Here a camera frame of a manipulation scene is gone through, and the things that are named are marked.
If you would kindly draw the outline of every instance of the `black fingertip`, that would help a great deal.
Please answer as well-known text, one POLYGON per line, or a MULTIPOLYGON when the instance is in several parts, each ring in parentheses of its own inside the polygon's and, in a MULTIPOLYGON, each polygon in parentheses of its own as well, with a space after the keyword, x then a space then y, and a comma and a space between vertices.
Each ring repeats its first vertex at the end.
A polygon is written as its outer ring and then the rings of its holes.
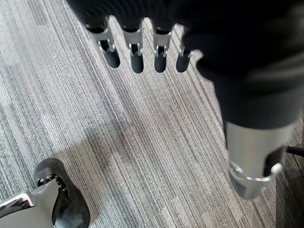
POLYGON ((154 68, 158 73, 165 71, 167 65, 167 57, 158 56, 154 60, 154 68))
POLYGON ((176 61, 176 69, 178 72, 185 72, 188 68, 190 58, 188 55, 178 56, 176 61))
POLYGON ((120 65, 120 59, 117 50, 115 49, 114 52, 107 50, 104 52, 104 57, 108 63, 108 65, 112 68, 117 68, 120 65))
POLYGON ((143 71, 143 55, 138 55, 137 51, 134 52, 134 55, 131 56, 131 65, 132 65, 132 70, 135 73, 141 73, 143 71))

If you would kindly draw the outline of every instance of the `black wheel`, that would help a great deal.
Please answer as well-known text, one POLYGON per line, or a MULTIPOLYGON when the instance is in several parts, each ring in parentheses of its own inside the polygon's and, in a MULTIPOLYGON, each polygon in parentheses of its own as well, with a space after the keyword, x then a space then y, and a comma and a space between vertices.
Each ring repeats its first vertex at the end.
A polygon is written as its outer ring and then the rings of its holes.
POLYGON ((55 225, 60 228, 88 228, 91 220, 90 210, 81 191, 71 181, 63 163, 55 158, 40 162, 34 170, 37 186, 55 176, 60 184, 67 187, 67 198, 61 202, 55 225))
POLYGON ((105 52, 103 52, 103 54, 104 54, 104 58, 106 59, 110 67, 112 68, 119 67, 120 59, 116 49, 114 52, 111 52, 109 49, 107 49, 105 52))
POLYGON ((184 53, 183 56, 178 56, 176 61, 176 69, 178 72, 185 72, 190 62, 189 53, 184 53))
POLYGON ((141 73, 143 71, 143 55, 138 55, 138 52, 135 51, 134 55, 131 56, 131 65, 135 73, 141 73))
POLYGON ((165 71, 167 65, 167 57, 163 57, 163 53, 154 59, 154 68, 158 73, 165 71))

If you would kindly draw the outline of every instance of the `robotic hand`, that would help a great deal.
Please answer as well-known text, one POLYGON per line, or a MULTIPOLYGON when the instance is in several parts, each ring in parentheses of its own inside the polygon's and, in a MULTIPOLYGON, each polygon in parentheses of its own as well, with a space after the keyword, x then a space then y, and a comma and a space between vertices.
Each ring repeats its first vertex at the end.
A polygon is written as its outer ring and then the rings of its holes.
POLYGON ((214 83, 235 191, 261 194, 284 164, 285 145, 304 105, 303 0, 67 0, 111 67, 120 65, 110 15, 119 22, 132 69, 143 71, 142 19, 153 23, 154 66, 166 68, 171 30, 185 27, 177 71, 192 50, 214 83))
POLYGON ((34 179, 34 191, 0 202, 1 228, 88 228, 86 201, 61 161, 42 161, 35 168, 34 179))

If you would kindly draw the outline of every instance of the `gray carpet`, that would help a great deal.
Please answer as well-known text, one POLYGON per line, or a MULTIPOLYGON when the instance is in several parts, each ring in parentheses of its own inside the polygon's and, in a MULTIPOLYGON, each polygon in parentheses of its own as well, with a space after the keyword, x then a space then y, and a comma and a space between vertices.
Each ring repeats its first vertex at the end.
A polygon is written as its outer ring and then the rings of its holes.
MULTIPOLYGON (((0 200, 33 190, 35 165, 57 157, 83 192, 91 228, 273 228, 303 221, 304 161, 254 201, 240 199, 212 83, 175 70, 175 27, 167 70, 153 67, 144 22, 144 72, 131 70, 112 19, 121 66, 111 69, 62 0, 0 3, 0 200)), ((293 145, 303 146, 303 119, 293 145)))

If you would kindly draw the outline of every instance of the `robotic arm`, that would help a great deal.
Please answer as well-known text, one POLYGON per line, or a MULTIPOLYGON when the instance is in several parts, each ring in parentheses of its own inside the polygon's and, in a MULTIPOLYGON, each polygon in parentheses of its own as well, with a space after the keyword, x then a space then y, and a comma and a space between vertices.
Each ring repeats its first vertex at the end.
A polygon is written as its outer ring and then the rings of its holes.
POLYGON ((185 27, 176 68, 192 50, 204 53, 199 72, 214 83, 237 194, 253 199, 284 164, 285 145, 304 105, 303 0, 67 0, 109 66, 119 56, 108 24, 116 17, 132 69, 143 71, 141 22, 151 19, 154 66, 166 68, 171 30, 185 27))

